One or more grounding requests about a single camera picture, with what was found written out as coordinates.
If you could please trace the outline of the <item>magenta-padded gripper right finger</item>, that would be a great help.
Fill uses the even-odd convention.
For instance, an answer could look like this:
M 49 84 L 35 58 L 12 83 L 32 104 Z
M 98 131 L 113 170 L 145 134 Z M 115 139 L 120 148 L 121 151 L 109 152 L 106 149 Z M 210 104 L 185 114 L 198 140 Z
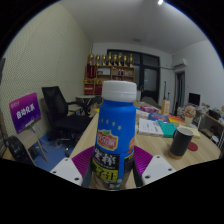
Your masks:
M 133 174 L 137 187 L 142 187 L 175 172 L 161 155 L 152 156 L 140 147 L 134 147 Z

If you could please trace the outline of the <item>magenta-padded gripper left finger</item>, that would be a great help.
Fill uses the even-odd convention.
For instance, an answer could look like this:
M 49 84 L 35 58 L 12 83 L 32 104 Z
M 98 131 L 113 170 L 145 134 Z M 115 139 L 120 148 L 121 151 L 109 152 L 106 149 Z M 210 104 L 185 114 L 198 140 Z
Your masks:
M 63 158 L 51 173 L 81 187 L 89 187 L 92 178 L 91 159 L 94 147 L 91 146 L 73 158 Z

